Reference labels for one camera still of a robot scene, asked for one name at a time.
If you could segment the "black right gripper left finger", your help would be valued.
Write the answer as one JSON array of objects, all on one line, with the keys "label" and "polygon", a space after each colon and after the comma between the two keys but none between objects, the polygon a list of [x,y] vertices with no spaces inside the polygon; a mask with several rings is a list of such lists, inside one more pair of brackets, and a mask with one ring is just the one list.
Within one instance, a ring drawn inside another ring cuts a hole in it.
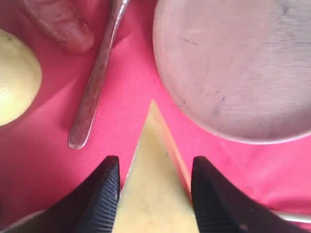
[{"label": "black right gripper left finger", "polygon": [[6,233],[110,233],[120,198],[120,165],[107,156],[72,192],[46,210],[29,214]]}]

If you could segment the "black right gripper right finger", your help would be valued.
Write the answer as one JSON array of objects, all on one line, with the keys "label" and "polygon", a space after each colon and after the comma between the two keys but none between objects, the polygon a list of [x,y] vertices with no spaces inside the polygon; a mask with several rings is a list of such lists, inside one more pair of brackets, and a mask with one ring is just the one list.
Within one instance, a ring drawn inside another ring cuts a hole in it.
[{"label": "black right gripper right finger", "polygon": [[206,157],[193,159],[191,197],[201,233],[304,233],[234,186]]}]

